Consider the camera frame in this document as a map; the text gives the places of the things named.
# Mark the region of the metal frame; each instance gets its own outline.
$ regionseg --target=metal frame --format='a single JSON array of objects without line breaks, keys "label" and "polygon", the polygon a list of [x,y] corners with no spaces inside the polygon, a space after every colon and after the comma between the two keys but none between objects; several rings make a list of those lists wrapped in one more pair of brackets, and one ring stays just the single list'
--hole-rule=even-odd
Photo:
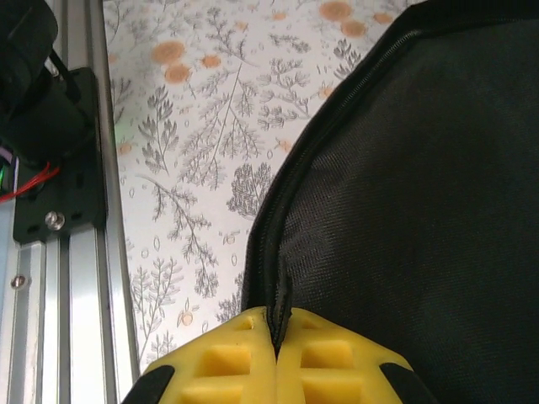
[{"label": "metal frame", "polygon": [[49,0],[70,69],[99,81],[105,231],[19,247],[10,239],[0,317],[0,403],[115,403],[139,375],[112,125],[103,3]]}]

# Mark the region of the leaf pattern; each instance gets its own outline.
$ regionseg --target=leaf pattern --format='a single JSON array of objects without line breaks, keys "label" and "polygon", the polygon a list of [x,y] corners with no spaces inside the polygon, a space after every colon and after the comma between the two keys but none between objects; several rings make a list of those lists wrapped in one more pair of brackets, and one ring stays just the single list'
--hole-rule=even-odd
[{"label": "leaf pattern", "polygon": [[418,2],[104,1],[142,368],[239,313],[248,233],[275,173]]}]

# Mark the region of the black backpack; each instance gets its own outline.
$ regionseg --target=black backpack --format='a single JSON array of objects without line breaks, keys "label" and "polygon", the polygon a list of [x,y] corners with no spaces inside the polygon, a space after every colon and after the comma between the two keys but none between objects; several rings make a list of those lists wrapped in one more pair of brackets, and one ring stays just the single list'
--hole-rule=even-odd
[{"label": "black backpack", "polygon": [[439,403],[539,402],[538,18],[412,6],[312,119],[248,244],[243,308],[267,307],[277,351],[301,307]]}]

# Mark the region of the yellow foam block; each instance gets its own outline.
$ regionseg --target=yellow foam block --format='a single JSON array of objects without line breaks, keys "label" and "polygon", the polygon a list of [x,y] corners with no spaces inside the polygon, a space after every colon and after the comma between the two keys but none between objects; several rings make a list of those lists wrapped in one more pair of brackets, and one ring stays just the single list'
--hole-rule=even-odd
[{"label": "yellow foam block", "polygon": [[380,370],[400,355],[302,309],[292,309],[275,362],[264,308],[151,364],[175,373],[160,404],[400,404]]}]

